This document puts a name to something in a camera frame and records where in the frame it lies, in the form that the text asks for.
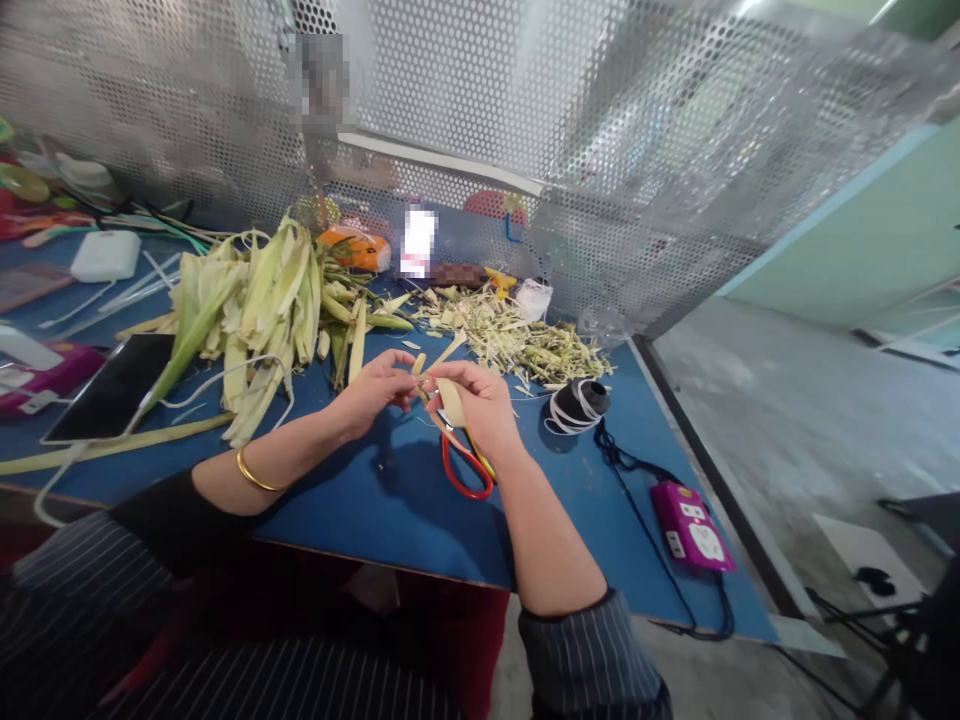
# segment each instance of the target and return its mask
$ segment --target metal mesh panel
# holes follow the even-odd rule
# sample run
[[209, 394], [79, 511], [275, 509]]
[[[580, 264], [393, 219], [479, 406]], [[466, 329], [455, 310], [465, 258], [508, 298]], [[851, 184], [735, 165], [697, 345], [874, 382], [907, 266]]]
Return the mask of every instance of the metal mesh panel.
[[[543, 181], [523, 243], [495, 182], [305, 145], [280, 49], [294, 29], [347, 36], [364, 130]], [[958, 78], [933, 48], [774, 0], [7, 0], [0, 67], [0, 113], [136, 192], [272, 223], [312, 195], [310, 157], [346, 212], [459, 210], [442, 259], [544, 274], [556, 309], [611, 308], [651, 336]]]
[[311, 187], [277, 18], [260, 0], [7, 0], [0, 113], [135, 193], [274, 224]]
[[[650, 336], [926, 118], [958, 79], [935, 49], [779, 2], [294, 8], [299, 32], [335, 22], [349, 38], [360, 127], [545, 181], [541, 201], [527, 198], [524, 250], [488, 223], [469, 242], [442, 243], [451, 259], [542, 272], [557, 310], [612, 308]], [[357, 157], [341, 155], [330, 177]], [[461, 178], [402, 162], [396, 172], [394, 196], [464, 206]]]

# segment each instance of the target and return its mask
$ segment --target gold bangle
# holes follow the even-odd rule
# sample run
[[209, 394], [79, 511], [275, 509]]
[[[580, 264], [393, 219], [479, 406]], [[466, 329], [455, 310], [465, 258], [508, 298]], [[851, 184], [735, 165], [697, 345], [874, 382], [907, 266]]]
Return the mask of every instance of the gold bangle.
[[284, 490], [286, 490], [287, 488], [289, 488], [290, 485], [293, 485], [293, 483], [290, 483], [290, 485], [284, 485], [283, 487], [271, 487], [270, 485], [264, 485], [262, 482], [260, 482], [259, 480], [257, 480], [257, 479], [253, 476], [253, 473], [250, 472], [250, 469], [247, 467], [247, 464], [243, 461], [243, 451], [246, 450], [246, 449], [247, 449], [247, 446], [244, 445], [242, 448], [240, 448], [240, 449], [237, 451], [237, 467], [240, 468], [240, 473], [241, 473], [247, 480], [249, 480], [250, 482], [252, 482], [252, 483], [253, 483], [254, 485], [256, 485], [258, 488], [262, 488], [263, 490], [269, 490], [270, 492], [283, 492]]

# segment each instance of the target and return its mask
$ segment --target orange container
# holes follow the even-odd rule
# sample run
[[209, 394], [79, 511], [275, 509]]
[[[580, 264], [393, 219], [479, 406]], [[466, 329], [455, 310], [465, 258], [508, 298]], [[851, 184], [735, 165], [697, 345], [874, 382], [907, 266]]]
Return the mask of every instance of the orange container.
[[337, 262], [344, 267], [364, 272], [384, 272], [390, 267], [390, 243], [378, 235], [367, 235], [348, 225], [332, 225], [317, 238], [317, 242], [330, 246], [340, 242], [350, 243], [353, 254], [337, 258]]

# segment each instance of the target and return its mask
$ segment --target striped shirt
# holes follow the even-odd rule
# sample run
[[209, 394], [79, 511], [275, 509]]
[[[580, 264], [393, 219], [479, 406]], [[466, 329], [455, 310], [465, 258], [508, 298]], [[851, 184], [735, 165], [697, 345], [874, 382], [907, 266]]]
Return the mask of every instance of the striped shirt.
[[[121, 505], [59, 530], [3, 578], [0, 716], [461, 716], [455, 699], [432, 678], [359, 645], [319, 636], [178, 653], [148, 682], [104, 702], [152, 640], [155, 625], [143, 622], [143, 608], [184, 574], [184, 558], [196, 555], [192, 523], [211, 520], [200, 517], [211, 512], [202, 507], [205, 501], [191, 500], [200, 508], [197, 513], [188, 509], [186, 518], [163, 520], [180, 536], [171, 540], [156, 512], [165, 484], [175, 481], [145, 491], [153, 493], [153, 502], [138, 505], [134, 499], [136, 512]], [[180, 485], [174, 494], [192, 491], [192, 484]], [[147, 507], [153, 508], [152, 519], [142, 517]], [[232, 522], [212, 525], [225, 532]], [[209, 539], [210, 526], [206, 522], [196, 532]], [[671, 717], [666, 686], [634, 638], [618, 593], [611, 591], [596, 606], [562, 618], [523, 612], [520, 632], [533, 679], [535, 717]]]

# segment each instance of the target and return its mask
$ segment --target white power bank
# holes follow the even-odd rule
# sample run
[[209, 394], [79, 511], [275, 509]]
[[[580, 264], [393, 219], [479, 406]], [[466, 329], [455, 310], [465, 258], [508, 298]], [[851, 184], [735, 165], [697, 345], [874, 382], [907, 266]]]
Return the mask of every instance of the white power bank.
[[140, 236], [129, 230], [87, 233], [70, 266], [80, 282], [127, 280], [137, 271]]

